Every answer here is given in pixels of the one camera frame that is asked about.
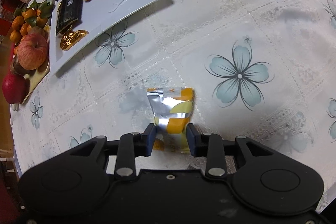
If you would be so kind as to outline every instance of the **candy wrapper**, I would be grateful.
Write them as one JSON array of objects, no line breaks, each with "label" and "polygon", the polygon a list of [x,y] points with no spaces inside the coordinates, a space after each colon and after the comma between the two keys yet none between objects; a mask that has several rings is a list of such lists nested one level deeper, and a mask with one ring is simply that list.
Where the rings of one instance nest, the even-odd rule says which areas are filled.
[{"label": "candy wrapper", "polygon": [[193,109],[193,89],[148,89],[157,136],[155,150],[189,152],[185,127]]}]

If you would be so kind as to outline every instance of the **pink apple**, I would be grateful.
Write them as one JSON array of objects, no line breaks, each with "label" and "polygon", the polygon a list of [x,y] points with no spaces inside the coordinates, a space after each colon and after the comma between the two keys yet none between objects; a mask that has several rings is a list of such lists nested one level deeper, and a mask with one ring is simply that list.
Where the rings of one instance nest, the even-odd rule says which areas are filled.
[{"label": "pink apple", "polygon": [[17,59],[26,70],[37,69],[43,64],[48,55],[48,44],[38,33],[25,35],[17,51]]},{"label": "pink apple", "polygon": [[27,94],[26,80],[22,75],[8,74],[2,81],[2,93],[8,104],[18,104]]}]

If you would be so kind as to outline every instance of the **white rectangular tray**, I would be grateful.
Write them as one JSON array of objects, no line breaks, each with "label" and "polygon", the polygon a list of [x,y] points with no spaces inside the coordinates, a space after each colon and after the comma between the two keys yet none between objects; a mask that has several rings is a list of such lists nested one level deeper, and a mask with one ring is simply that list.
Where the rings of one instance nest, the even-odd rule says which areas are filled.
[{"label": "white rectangular tray", "polygon": [[50,30],[50,73],[54,75],[66,62],[68,62],[76,53],[88,45],[92,40],[101,35],[111,26],[122,21],[126,17],[134,14],[142,8],[157,0],[91,0],[83,2],[82,18],[79,24],[73,28],[74,31],[86,30],[89,32],[84,38],[72,46],[69,50],[61,50],[59,44],[62,36],[55,36],[58,4],[55,3],[55,9],[51,17]]}]

